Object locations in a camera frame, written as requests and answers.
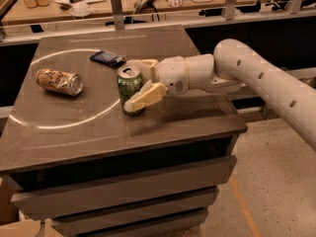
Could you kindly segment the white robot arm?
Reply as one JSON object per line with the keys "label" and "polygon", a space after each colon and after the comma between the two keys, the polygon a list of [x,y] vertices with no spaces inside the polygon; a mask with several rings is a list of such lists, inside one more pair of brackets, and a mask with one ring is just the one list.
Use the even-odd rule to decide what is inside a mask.
{"label": "white robot arm", "polygon": [[316,90],[272,65],[236,39],[221,41],[212,54],[131,60],[145,83],[122,106],[138,111],[170,94],[190,90],[231,93],[248,86],[316,149]]}

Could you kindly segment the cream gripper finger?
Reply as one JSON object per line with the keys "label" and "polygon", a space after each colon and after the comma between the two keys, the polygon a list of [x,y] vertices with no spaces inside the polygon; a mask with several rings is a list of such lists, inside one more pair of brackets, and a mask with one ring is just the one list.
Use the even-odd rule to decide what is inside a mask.
{"label": "cream gripper finger", "polygon": [[155,66],[159,63],[156,59],[131,59],[126,64],[128,66],[136,66],[140,69],[146,80],[156,81]]}
{"label": "cream gripper finger", "polygon": [[160,102],[167,94],[168,88],[161,82],[148,80],[129,100],[123,104],[123,109],[129,113],[144,109]]}

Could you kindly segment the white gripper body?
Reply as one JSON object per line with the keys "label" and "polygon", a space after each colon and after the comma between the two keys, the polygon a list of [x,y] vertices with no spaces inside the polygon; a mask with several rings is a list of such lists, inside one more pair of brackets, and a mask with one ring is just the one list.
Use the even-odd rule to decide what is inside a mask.
{"label": "white gripper body", "polygon": [[155,66],[155,77],[167,87],[170,95],[185,94],[189,90],[188,64],[181,56],[159,62]]}

